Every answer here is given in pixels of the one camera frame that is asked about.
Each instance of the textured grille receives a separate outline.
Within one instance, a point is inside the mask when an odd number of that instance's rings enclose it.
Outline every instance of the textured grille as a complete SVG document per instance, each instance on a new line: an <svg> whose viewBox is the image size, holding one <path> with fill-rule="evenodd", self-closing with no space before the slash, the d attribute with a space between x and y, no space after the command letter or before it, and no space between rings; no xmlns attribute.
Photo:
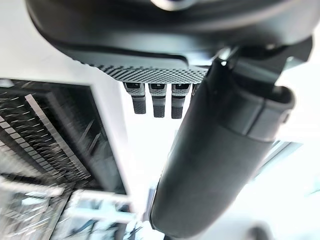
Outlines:
<svg viewBox="0 0 320 240"><path fill-rule="evenodd" d="M207 69L136 68L124 66L97 66L115 80L148 84L199 84Z"/></svg>
<svg viewBox="0 0 320 240"><path fill-rule="evenodd" d="M78 181L90 174L29 95L0 94L0 127L44 172Z"/></svg>

